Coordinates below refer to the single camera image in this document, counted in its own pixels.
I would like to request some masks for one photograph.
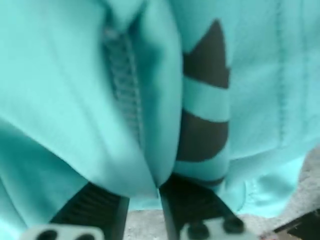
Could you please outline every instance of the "mint green fabric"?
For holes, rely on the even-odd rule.
[[[215,21],[228,87],[184,74]],[[319,142],[319,25],[318,0],[0,1],[0,239],[49,222],[88,182],[161,209],[172,172],[222,180],[203,185],[238,214],[281,213]],[[132,41],[143,144],[114,95],[110,28]],[[227,123],[217,154],[180,158],[185,115]]]

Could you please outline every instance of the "stitching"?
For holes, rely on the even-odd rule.
[[[127,124],[144,150],[143,110],[132,41],[127,33],[118,34],[109,27],[105,29],[104,36],[114,96]]]
[[[278,0],[276,3],[275,28],[278,45],[278,104],[279,104],[279,138],[280,145],[284,145],[285,140],[285,45],[283,39],[283,3]]]
[[[309,81],[310,81],[310,76],[308,72],[308,65],[309,65],[309,57],[308,57],[308,40],[307,40],[307,35],[306,35],[306,23],[305,23],[305,18],[304,18],[304,10],[305,10],[305,4],[304,0],[300,0],[300,32],[301,32],[301,38],[302,38],[302,67],[303,67],[303,72],[302,72],[302,81],[303,81],[303,109],[302,109],[302,115],[304,116],[303,120],[303,132],[304,134],[307,134],[307,105],[308,105],[308,87],[309,87]]]

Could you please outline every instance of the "gray floor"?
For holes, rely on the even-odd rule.
[[[320,208],[320,147],[305,161],[298,190],[281,216],[269,219],[250,215],[241,217],[249,229],[261,234],[317,208]],[[167,240],[162,211],[129,213],[124,240]]]

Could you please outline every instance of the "black plastic part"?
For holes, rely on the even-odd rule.
[[[46,230],[39,234],[36,240],[56,240],[58,233],[56,230]]]
[[[56,214],[51,223],[98,227],[105,240],[122,240],[129,198],[88,183]]]
[[[95,237],[91,234],[84,234],[76,238],[76,240],[95,240]]]
[[[179,240],[185,224],[235,216],[212,190],[175,174],[161,186],[160,195],[169,240]]]
[[[194,222],[188,228],[188,237],[190,240],[206,240],[210,237],[210,232],[203,222]]]
[[[225,218],[223,229],[227,234],[242,234],[245,231],[245,224],[240,218],[230,216]]]

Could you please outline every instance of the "zipper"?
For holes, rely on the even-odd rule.
[[[111,27],[104,29],[103,38],[114,97],[144,151],[143,107],[132,40],[128,33],[119,34]]]

